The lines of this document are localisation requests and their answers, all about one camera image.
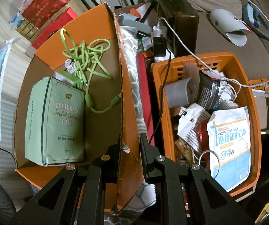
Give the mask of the green tissue pack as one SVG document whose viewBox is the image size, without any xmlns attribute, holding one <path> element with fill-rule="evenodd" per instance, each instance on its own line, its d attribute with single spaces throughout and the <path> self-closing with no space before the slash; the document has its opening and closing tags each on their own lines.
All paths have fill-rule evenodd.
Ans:
<svg viewBox="0 0 269 225">
<path fill-rule="evenodd" d="M 41 166 L 85 159 L 84 93 L 53 78 L 33 85 L 25 125 L 25 158 Z"/>
</svg>

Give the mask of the black foil pouch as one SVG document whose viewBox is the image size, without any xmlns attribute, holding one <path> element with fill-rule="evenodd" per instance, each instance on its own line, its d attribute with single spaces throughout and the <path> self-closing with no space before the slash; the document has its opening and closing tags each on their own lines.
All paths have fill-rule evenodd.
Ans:
<svg viewBox="0 0 269 225">
<path fill-rule="evenodd" d="M 227 86 L 223 80 L 214 80 L 202 70 L 199 71 L 199 88 L 195 103 L 212 113 L 216 103 Z"/>
</svg>

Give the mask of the black power adapter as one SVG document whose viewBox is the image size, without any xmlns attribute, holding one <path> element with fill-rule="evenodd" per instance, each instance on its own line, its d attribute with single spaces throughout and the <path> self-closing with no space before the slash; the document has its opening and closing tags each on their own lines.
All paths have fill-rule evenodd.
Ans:
<svg viewBox="0 0 269 225">
<path fill-rule="evenodd" d="M 165 57 L 166 49 L 167 49 L 167 43 L 163 35 L 153 38 L 154 57 Z"/>
</svg>

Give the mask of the stack of brown boxes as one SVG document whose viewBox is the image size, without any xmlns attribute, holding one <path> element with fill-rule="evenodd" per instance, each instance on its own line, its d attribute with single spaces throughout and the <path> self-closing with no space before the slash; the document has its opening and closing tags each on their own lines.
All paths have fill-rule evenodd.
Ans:
<svg viewBox="0 0 269 225">
<path fill-rule="evenodd" d="M 38 28 L 27 19 L 23 19 L 17 24 L 16 31 L 30 41 L 37 34 Z"/>
</svg>

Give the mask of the red floral gift box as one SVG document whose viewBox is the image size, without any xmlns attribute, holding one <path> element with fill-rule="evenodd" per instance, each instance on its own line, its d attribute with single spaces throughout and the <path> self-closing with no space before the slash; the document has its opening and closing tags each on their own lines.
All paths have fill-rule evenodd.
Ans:
<svg viewBox="0 0 269 225">
<path fill-rule="evenodd" d="M 23 0 L 18 9 L 25 19 L 40 29 L 69 1 L 70 0 Z"/>
</svg>

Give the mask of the white power strip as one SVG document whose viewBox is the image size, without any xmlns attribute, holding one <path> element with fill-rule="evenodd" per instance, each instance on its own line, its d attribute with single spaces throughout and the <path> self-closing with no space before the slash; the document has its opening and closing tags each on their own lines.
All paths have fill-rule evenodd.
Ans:
<svg viewBox="0 0 269 225">
<path fill-rule="evenodd" d="M 165 26 L 154 26 L 151 33 L 151 42 L 155 62 L 174 59 L 174 53 L 167 39 L 167 28 Z"/>
</svg>

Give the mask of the brown sofa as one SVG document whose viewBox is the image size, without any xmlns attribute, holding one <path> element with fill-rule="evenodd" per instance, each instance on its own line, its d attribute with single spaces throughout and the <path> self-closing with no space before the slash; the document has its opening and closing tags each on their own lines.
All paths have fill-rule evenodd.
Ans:
<svg viewBox="0 0 269 225">
<path fill-rule="evenodd" d="M 243 23 L 243 7 L 252 1 L 269 19 L 269 0 L 187 0 L 199 15 L 194 54 L 232 52 L 250 80 L 269 79 L 269 41 Z M 262 24 L 260 30 L 269 35 Z"/>
</svg>

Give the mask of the small white charger plug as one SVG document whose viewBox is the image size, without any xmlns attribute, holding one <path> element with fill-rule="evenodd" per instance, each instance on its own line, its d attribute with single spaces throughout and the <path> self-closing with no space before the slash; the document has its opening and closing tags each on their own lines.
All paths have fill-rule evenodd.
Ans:
<svg viewBox="0 0 269 225">
<path fill-rule="evenodd" d="M 72 59 L 68 58 L 64 62 L 66 71 L 69 72 L 70 74 L 73 74 L 76 70 L 75 63 Z"/>
</svg>

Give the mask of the green box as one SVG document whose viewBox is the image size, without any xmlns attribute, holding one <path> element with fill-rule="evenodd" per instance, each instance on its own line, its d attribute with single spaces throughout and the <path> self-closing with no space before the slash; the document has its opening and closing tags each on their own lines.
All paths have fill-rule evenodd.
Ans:
<svg viewBox="0 0 269 225">
<path fill-rule="evenodd" d="M 83 88 L 83 81 L 79 77 L 65 71 L 55 71 L 55 78 L 77 89 Z"/>
</svg>

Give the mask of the translucent plastic cup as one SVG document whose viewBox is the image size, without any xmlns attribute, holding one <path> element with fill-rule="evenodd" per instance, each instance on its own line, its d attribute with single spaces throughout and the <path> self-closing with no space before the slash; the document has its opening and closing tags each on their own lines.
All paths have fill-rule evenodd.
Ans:
<svg viewBox="0 0 269 225">
<path fill-rule="evenodd" d="M 189 78 L 179 80 L 175 83 L 165 85 L 164 92 L 166 95 L 169 108 L 176 108 L 179 106 L 187 107 L 189 105 Z"/>
</svg>

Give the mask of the red collection gift bag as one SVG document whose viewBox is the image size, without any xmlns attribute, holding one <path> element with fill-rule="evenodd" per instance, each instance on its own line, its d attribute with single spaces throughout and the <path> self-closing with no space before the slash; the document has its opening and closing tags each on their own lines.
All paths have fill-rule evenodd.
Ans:
<svg viewBox="0 0 269 225">
<path fill-rule="evenodd" d="M 51 22 L 47 22 L 47 26 L 39 33 L 32 43 L 32 47 L 35 49 L 40 48 L 43 43 L 50 38 L 54 33 L 65 26 L 68 22 L 71 22 L 77 17 L 77 13 L 72 9 L 68 8 L 62 12 L 57 18 L 51 19 Z"/>
</svg>

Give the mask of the white printed paper packet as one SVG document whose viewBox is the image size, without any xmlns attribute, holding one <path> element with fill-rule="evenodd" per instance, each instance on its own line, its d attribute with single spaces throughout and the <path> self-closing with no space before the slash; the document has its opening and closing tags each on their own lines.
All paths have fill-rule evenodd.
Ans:
<svg viewBox="0 0 269 225">
<path fill-rule="evenodd" d="M 193 149 L 201 152 L 198 129 L 200 124 L 210 118 L 210 114 L 202 106 L 191 104 L 183 112 L 178 123 L 178 136 L 187 142 Z"/>
</svg>

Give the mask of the orange cardboard box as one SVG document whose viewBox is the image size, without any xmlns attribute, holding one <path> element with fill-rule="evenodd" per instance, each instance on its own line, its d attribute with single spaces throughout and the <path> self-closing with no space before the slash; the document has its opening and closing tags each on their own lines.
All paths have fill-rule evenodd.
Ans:
<svg viewBox="0 0 269 225">
<path fill-rule="evenodd" d="M 26 71 L 16 109 L 17 172 L 43 188 L 65 165 L 110 155 L 105 212 L 120 214 L 143 183 L 126 34 L 108 4 L 51 36 Z"/>
</svg>

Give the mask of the medical mask packet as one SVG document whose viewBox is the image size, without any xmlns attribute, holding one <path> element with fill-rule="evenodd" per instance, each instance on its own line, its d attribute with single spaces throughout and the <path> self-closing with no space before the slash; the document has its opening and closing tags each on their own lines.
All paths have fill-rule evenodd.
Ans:
<svg viewBox="0 0 269 225">
<path fill-rule="evenodd" d="M 244 182 L 251 169 L 247 107 L 214 111 L 207 125 L 210 174 L 226 191 Z"/>
</svg>

